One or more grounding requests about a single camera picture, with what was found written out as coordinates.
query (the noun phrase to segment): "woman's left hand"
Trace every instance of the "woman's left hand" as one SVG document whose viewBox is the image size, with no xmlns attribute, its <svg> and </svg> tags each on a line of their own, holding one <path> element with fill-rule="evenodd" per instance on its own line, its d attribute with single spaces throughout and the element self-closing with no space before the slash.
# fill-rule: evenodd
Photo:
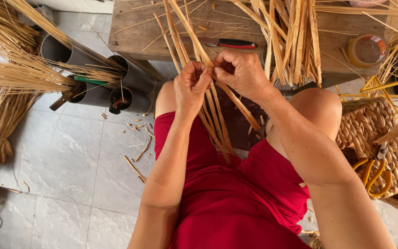
<svg viewBox="0 0 398 249">
<path fill-rule="evenodd" d="M 212 68 L 203 62 L 190 61 L 174 79 L 176 114 L 193 121 L 202 107 L 205 90 L 211 83 Z"/>
</svg>

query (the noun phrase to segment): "knife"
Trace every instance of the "knife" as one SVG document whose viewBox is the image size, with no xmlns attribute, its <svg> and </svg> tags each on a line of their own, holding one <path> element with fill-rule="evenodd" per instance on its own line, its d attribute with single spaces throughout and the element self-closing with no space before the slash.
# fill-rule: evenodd
<svg viewBox="0 0 398 249">
<path fill-rule="evenodd" d="M 189 36 L 182 36 L 181 40 L 184 42 L 192 42 Z M 257 48 L 257 44 L 254 42 L 244 41 L 244 40 L 237 40 L 237 39 L 216 39 L 216 38 L 205 38 L 205 37 L 198 37 L 199 42 L 202 45 L 207 46 L 223 46 L 223 47 L 231 47 L 231 48 L 239 48 L 239 49 L 255 49 Z"/>
</svg>

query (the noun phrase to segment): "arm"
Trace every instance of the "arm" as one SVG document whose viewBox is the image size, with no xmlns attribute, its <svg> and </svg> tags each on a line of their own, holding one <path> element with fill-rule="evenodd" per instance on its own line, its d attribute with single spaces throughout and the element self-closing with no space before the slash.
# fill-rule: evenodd
<svg viewBox="0 0 398 249">
<path fill-rule="evenodd" d="M 310 191 L 326 248 L 395 248 L 361 180 L 337 145 L 274 88 L 256 54 L 224 50 L 214 59 L 218 81 L 263 107 L 293 167 Z"/>
<path fill-rule="evenodd" d="M 200 62 L 190 62 L 174 80 L 175 118 L 144 187 L 129 249 L 170 245 L 184 188 L 190 129 L 210 82 L 211 69 Z"/>
</svg>

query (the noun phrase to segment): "yellow scissors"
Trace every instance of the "yellow scissors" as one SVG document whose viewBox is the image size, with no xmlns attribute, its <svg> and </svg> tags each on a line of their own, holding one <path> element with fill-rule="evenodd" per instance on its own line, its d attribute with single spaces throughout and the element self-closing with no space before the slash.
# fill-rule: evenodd
<svg viewBox="0 0 398 249">
<path fill-rule="evenodd" d="M 371 197 L 382 196 L 391 187 L 391 183 L 392 183 L 391 170 L 385 168 L 385 166 L 386 166 L 385 155 L 388 152 L 387 146 L 388 146 L 388 142 L 383 143 L 380 146 L 379 153 L 377 154 L 377 156 L 374 156 L 370 160 L 368 158 L 363 158 L 363 159 L 359 160 L 358 162 L 356 162 L 352 166 L 352 169 L 356 170 L 357 167 L 368 162 L 367 166 L 365 168 L 365 172 L 363 173 L 362 183 L 365 186 L 365 189 L 368 192 L 368 195 Z M 377 169 L 377 171 L 373 174 L 372 178 L 368 181 L 369 173 L 371 172 L 371 168 L 376 160 L 380 161 L 379 169 Z M 375 193 L 375 194 L 370 193 L 369 190 L 371 189 L 371 186 L 383 172 L 384 172 L 384 177 L 385 177 L 385 186 L 382 189 L 380 189 L 380 191 L 378 193 Z"/>
</svg>

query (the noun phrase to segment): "red skirt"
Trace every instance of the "red skirt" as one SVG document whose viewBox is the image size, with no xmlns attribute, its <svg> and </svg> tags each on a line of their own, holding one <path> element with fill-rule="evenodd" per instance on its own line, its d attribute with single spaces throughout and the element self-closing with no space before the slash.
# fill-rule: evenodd
<svg viewBox="0 0 398 249">
<path fill-rule="evenodd" d="M 154 125 L 156 160 L 175 112 Z M 263 139 L 228 165 L 197 116 L 188 144 L 178 227 L 170 248 L 308 248 L 297 234 L 307 187 L 291 163 Z"/>
</svg>

